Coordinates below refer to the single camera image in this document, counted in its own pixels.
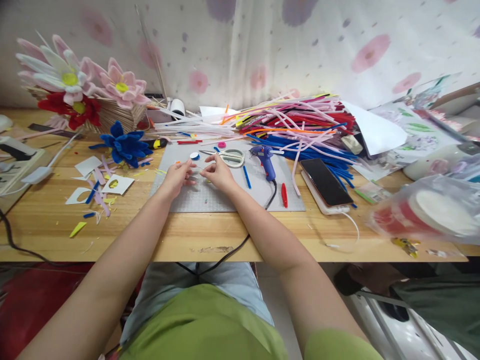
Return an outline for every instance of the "person's left hand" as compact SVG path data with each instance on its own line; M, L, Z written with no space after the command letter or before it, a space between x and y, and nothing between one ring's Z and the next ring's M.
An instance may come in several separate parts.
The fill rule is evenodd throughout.
M189 180L192 175L192 169L196 168L197 164L192 164L192 160L188 159L184 163L173 164L168 168L165 175L165 180L158 188L158 192L166 194L172 200L175 199L182 189L183 185L195 185L196 182Z

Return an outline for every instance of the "smartphone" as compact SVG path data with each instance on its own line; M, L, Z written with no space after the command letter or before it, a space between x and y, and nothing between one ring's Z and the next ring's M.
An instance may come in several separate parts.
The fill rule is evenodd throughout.
M354 202L322 160L319 158L302 160L300 165L328 206L335 207Z

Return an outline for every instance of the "jeans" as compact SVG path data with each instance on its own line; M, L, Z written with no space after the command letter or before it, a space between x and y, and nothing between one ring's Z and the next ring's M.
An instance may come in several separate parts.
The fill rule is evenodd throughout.
M200 262L198 272L201 273L214 264ZM182 265L195 271L195 262L184 262ZM248 262L223 262L200 278L174 262L152 262L146 269L135 306L126 320L120 344L126 343L162 306L181 291L205 283L215 285L274 326L272 315L262 298L259 283Z

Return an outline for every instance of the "pipe cleaner flower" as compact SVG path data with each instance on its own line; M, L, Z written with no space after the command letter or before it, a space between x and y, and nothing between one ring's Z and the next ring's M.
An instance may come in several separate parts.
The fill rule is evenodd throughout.
M75 101L73 106L64 103L65 93L54 92L48 94L45 100L38 102L38 107L43 110L51 111L59 115L68 115L68 127L76 130L87 120L95 126L100 126L99 111L101 105L93 98L83 95L81 101Z
M64 92L63 101L70 106L81 102L84 94L90 96L95 91L95 85L90 80L92 73L88 58L81 62L74 52L58 35L53 35L53 44L57 53L50 47L35 46L24 39L18 39L18 44L28 54L16 54L20 63L29 70L18 73L27 83L37 85L50 92Z
M147 82L135 79L131 71L123 72L113 57L108 61L108 72L91 60L90 65L104 86L98 87L96 92L105 98L115 100L119 107L131 109L134 104L146 105L150 102L150 99L144 96Z
M127 164L134 168L139 167L138 158L144 158L154 153L149 149L149 145L146 142L140 141L144 135L143 131L131 131L124 134L122 124L117 120L110 128L110 133L111 135L100 135L100 139L105 143L89 146L89 148L112 148L111 157L114 162L120 164L125 160Z

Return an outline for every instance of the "cutting mat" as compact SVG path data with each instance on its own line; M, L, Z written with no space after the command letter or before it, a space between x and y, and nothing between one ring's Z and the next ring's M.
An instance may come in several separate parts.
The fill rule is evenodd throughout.
M237 140L226 142L227 149L238 149L245 154L245 167L250 179L251 189L247 185L244 170L242 167L230 168L235 181L245 189L261 206L265 207L268 200L274 192L274 185L265 179L265 170L260 165L260 160L256 156L250 157L249 150L252 145L248 141ZM167 171L172 164L177 161L184 162L190 158L193 152L200 153L200 160L194 161L195 164L205 168L208 164L205 159L208 155L201 153L200 150L214 150L214 145L186 144L178 145L176 143L168 144L165 153L161 159L159 170ZM292 172L283 156L273 155L271 163L276 173L276 182L278 184L277 194L271 203L268 211L305 211L305 205L301 197L297 196L292 183ZM228 213L236 212L232 202L212 183L202 177L199 172L202 169L194 169L192 176L196 178L196 185L184 186L180 195L171 204L172 213ZM151 187L150 196L152 196L164 181L165 176L157 174ZM285 208L282 202L281 186L285 183L288 194L288 208Z

